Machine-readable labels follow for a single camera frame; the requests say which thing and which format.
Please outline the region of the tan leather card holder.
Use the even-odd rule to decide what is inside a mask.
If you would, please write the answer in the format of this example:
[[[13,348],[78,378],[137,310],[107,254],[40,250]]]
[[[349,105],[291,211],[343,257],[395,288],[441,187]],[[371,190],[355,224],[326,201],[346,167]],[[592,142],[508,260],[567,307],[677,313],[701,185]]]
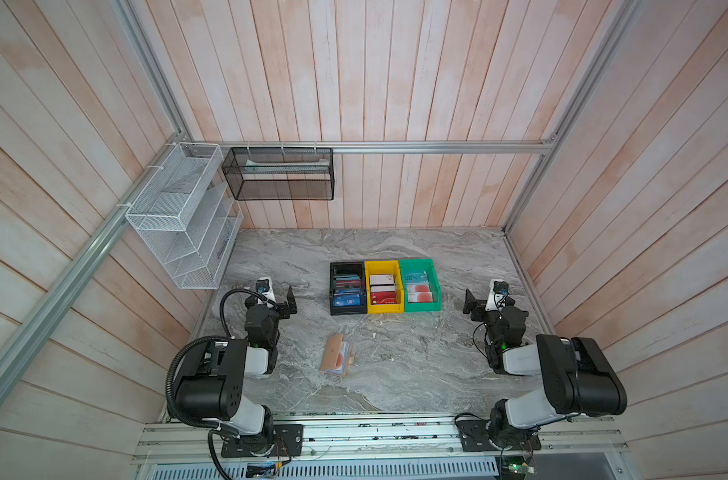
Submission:
[[[320,371],[326,375],[344,377],[354,360],[353,346],[343,334],[330,336],[325,347]]]

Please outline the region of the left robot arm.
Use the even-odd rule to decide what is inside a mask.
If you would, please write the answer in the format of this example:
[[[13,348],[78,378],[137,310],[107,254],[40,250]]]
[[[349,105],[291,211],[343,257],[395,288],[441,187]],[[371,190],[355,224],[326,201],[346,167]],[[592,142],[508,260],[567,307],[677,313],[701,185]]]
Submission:
[[[275,474],[291,461],[287,443],[276,432],[270,408],[251,401],[244,393],[247,376],[274,371],[279,356],[279,324],[298,312],[292,289],[280,302],[269,295],[270,291],[267,277],[259,279],[254,290],[227,291],[219,305],[224,333],[190,341],[175,355],[166,375],[169,415],[207,431],[209,453],[223,479],[231,476],[220,461],[215,437],[223,440],[225,448],[239,446],[254,457],[278,457],[272,466],[259,467],[258,475]],[[247,296],[244,338],[232,334],[225,318],[225,304],[237,293]]]

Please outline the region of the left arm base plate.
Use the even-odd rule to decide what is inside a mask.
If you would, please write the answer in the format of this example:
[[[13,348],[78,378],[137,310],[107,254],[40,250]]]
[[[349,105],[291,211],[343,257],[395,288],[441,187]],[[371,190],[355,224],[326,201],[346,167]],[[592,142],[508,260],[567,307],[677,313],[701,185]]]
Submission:
[[[226,440],[221,455],[226,459],[294,458],[302,453],[303,439],[303,425],[272,424],[265,426],[260,434]]]

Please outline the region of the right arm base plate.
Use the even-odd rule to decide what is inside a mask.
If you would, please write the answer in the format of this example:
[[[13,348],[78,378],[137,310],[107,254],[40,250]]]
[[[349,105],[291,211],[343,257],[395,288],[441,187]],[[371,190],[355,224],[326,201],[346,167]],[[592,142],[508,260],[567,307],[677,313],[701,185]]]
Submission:
[[[542,443],[536,430],[517,429],[502,420],[460,417],[454,421],[464,452],[502,450],[538,451]]]

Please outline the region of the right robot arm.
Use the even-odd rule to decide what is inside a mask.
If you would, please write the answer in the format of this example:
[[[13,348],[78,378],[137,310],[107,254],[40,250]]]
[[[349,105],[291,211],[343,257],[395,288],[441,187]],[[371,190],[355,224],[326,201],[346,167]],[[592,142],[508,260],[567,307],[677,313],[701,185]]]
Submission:
[[[528,445],[544,426],[627,409],[626,389],[595,340],[539,334],[524,341],[529,313],[509,296],[508,283],[495,281],[485,300],[467,289],[463,313],[484,328],[479,351],[495,373],[542,380],[537,389],[495,404],[486,426],[494,447]]]

